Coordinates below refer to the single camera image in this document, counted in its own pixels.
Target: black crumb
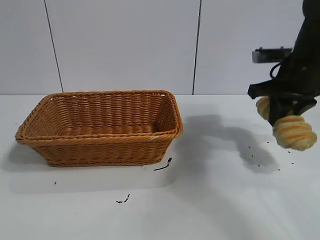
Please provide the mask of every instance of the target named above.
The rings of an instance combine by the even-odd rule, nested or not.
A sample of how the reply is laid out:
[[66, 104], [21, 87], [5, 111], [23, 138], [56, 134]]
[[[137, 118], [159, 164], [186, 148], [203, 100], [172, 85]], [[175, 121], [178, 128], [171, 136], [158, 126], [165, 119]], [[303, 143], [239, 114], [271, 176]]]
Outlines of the black crumb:
[[167, 167], [170, 166], [171, 160], [172, 160], [172, 157], [170, 157], [170, 158], [168, 159], [168, 163], [166, 164], [166, 166], [161, 167], [161, 168], [158, 168], [158, 169], [154, 169], [153, 171], [158, 171], [158, 170], [166, 169]]
[[118, 204], [126, 203], [129, 199], [129, 197], [130, 197], [130, 194], [128, 194], [128, 196], [126, 197], [126, 199], [124, 201], [116, 201], [116, 203], [118, 203]]

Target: pastry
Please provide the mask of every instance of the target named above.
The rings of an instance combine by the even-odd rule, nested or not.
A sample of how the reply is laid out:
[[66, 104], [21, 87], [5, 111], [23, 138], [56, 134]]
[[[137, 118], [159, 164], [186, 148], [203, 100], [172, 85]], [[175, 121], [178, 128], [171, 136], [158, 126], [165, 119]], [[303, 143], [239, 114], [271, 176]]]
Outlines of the pastry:
[[270, 113], [270, 105], [269, 105], [269, 97], [264, 96], [260, 98], [255, 106], [257, 107], [259, 115], [264, 119], [264, 120], [269, 120], [269, 113]]
[[283, 148], [304, 151], [317, 142], [317, 135], [302, 116], [280, 118], [273, 126], [273, 136]]

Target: white wall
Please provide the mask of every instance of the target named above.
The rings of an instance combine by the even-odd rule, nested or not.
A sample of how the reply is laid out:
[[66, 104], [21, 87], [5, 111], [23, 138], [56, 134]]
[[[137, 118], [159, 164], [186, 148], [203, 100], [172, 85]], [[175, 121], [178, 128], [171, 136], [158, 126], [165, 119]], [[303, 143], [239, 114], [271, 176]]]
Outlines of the white wall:
[[65, 92], [191, 94], [199, 0], [47, 0]]
[[195, 94], [246, 94], [269, 80], [274, 64], [252, 63], [251, 52], [293, 47], [303, 0], [202, 0]]
[[[192, 94], [200, 0], [46, 0], [65, 92]], [[292, 47], [303, 0], [202, 0], [194, 93], [245, 94]], [[61, 92], [44, 0], [0, 1], [0, 95]]]
[[0, 95], [61, 92], [43, 0], [0, 1]]

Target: brown wicker basket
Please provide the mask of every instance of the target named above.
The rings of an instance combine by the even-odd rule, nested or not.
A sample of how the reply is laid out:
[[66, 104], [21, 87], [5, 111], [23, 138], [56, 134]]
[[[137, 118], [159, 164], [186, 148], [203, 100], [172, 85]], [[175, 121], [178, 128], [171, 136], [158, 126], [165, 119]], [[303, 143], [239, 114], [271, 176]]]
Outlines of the brown wicker basket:
[[147, 165], [182, 131], [170, 92], [72, 92], [42, 99], [15, 138], [53, 167]]

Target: black cable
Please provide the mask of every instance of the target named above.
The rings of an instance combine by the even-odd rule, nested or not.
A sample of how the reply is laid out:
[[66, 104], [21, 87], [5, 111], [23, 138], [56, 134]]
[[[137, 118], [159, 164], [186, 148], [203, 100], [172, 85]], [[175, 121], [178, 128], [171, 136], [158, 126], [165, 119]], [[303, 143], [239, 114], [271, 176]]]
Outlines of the black cable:
[[282, 62], [279, 62], [277, 65], [273, 66], [270, 70], [269, 76], [272, 79], [275, 79], [276, 77], [274, 76], [274, 71], [276, 70], [277, 67], [279, 67], [282, 64]]

